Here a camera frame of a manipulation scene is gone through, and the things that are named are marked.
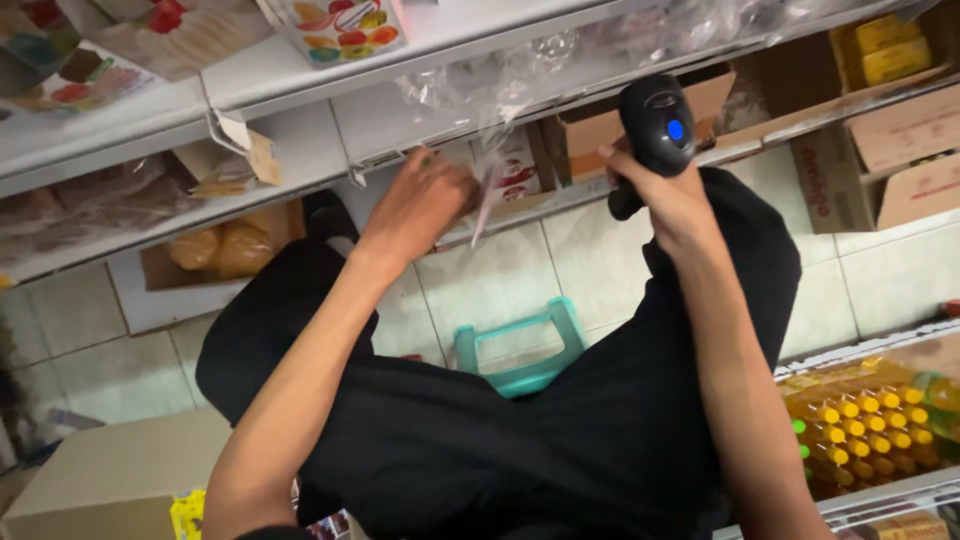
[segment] plastic stool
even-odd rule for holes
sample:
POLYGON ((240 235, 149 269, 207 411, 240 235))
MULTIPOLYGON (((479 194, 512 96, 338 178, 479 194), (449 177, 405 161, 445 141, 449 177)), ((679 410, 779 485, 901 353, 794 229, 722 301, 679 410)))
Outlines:
POLYGON ((580 327, 580 321, 577 319, 577 310, 564 296, 554 298, 547 303, 547 309, 543 313, 522 318, 490 331, 478 333, 473 325, 464 325, 453 333, 453 342, 457 350, 457 369, 483 377, 501 396, 508 399, 540 392, 588 347, 584 329, 580 327), (553 323, 564 342, 562 351, 527 365, 497 373, 480 373, 477 350, 481 340, 548 321, 553 323))

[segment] black barcode scanner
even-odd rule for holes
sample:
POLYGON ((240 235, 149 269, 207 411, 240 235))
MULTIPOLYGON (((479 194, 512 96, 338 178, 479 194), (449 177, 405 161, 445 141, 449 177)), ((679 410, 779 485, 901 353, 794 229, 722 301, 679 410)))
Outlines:
MULTIPOLYGON (((696 152, 693 114, 684 89, 673 75, 653 75, 620 92, 620 121, 636 162, 672 178, 684 172, 696 152)), ((643 208, 630 181, 620 178, 607 198, 610 214, 626 221, 643 208)))

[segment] hand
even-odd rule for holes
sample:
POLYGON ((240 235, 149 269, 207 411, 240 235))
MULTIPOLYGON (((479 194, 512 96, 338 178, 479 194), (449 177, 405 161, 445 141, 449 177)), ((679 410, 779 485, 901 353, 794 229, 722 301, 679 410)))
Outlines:
POLYGON ((597 149, 607 163, 608 179, 616 185, 619 175, 634 185, 650 209, 654 235, 667 255, 678 262, 679 258, 699 255, 705 249, 726 248, 696 165, 691 163, 679 176, 667 180, 630 157, 626 137, 614 146, 597 149))
POLYGON ((375 258, 394 278, 399 276, 473 209, 479 188, 465 165, 418 148, 373 208, 350 255, 375 258))

